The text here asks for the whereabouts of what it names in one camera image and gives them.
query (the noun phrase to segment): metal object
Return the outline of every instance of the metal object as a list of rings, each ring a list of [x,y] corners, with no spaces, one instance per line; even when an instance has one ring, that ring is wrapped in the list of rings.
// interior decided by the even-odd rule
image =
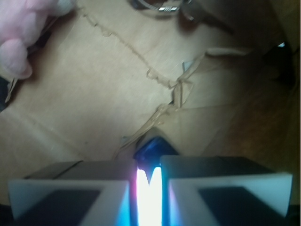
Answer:
[[[183,15],[190,21],[195,23],[204,22],[218,27],[227,33],[234,34],[234,30],[231,27],[207,12],[197,0],[183,0],[180,9]]]
[[[154,5],[151,5],[147,3],[145,0],[137,0],[141,5],[143,5],[145,8],[159,11],[159,12],[176,12],[179,10],[179,7],[174,7],[174,6],[163,6],[163,7],[157,7]]]

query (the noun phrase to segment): pink stuffed animal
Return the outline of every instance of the pink stuffed animal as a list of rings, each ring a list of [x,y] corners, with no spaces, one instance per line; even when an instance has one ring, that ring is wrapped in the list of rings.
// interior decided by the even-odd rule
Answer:
[[[0,66],[17,79],[32,74],[27,47],[39,38],[48,16],[63,16],[76,0],[0,0]]]

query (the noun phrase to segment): plush fur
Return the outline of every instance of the plush fur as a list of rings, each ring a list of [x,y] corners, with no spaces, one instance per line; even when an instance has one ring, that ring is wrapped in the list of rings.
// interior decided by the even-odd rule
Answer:
[[[63,16],[75,0],[0,0],[0,66],[17,79],[32,74],[27,47],[39,38],[48,16]]]

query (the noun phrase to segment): bright light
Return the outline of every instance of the bright light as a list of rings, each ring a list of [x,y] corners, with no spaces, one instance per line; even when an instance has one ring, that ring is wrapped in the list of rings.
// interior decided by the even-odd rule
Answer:
[[[137,170],[137,206],[139,226],[162,225],[162,175],[156,167],[150,185],[143,170]]]
[[[284,46],[285,46],[284,42],[282,42],[281,44],[278,45],[278,47],[281,47],[281,48],[283,48]]]

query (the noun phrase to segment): blue object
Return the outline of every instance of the blue object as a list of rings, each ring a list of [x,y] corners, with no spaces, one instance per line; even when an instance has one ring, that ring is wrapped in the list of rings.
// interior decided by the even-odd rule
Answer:
[[[138,168],[144,170],[148,181],[156,167],[160,167],[162,155],[178,155],[177,151],[162,137],[154,137],[134,154]]]

